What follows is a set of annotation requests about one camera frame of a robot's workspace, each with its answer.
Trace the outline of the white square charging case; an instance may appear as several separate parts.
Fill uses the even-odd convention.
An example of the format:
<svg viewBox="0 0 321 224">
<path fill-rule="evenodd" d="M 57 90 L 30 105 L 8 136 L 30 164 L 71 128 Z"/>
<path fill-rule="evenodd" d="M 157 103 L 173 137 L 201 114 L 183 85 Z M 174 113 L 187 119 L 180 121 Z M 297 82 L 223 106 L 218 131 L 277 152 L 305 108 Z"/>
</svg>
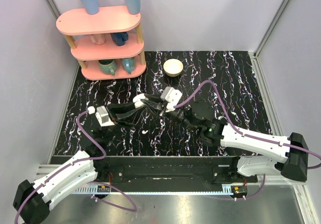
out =
<svg viewBox="0 0 321 224">
<path fill-rule="evenodd" d="M 144 105 L 143 100 L 147 100 L 144 93 L 141 93 L 133 98 L 133 103 L 135 108 L 139 108 Z"/>
</svg>

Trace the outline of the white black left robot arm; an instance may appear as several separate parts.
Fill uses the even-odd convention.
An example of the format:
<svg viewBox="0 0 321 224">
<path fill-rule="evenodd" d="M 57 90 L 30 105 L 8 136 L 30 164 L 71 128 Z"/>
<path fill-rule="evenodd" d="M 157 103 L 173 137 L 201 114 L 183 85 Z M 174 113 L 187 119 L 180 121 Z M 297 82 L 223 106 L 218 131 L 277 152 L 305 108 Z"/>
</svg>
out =
<svg viewBox="0 0 321 224">
<path fill-rule="evenodd" d="M 76 118 L 78 129 L 89 143 L 73 157 L 44 177 L 18 185 L 13 207 L 17 211 L 15 223 L 42 223 L 50 211 L 64 198 L 82 187 L 90 187 L 89 194 L 97 199 L 120 182 L 122 167 L 114 167 L 106 160 L 104 144 L 124 127 L 137 124 L 146 106 L 137 103 L 90 106 Z"/>
</svg>

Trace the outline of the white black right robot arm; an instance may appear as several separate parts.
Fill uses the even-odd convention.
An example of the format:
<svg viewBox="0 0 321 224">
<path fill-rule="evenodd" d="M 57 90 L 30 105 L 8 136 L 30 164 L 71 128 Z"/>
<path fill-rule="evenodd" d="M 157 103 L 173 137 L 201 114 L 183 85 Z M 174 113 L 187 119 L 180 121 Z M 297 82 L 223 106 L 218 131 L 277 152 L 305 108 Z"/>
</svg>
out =
<svg viewBox="0 0 321 224">
<path fill-rule="evenodd" d="M 215 118 L 215 111 L 203 101 L 191 103 L 190 109 L 175 108 L 179 95 L 152 98 L 145 94 L 133 100 L 136 108 L 148 106 L 198 132 L 207 146 L 222 146 L 258 153 L 256 157 L 236 157 L 228 169 L 228 177 L 239 182 L 245 176 L 280 173 L 283 177 L 305 182 L 308 171 L 307 144 L 303 135 L 292 133 L 273 136 L 233 126 L 225 119 Z"/>
</svg>

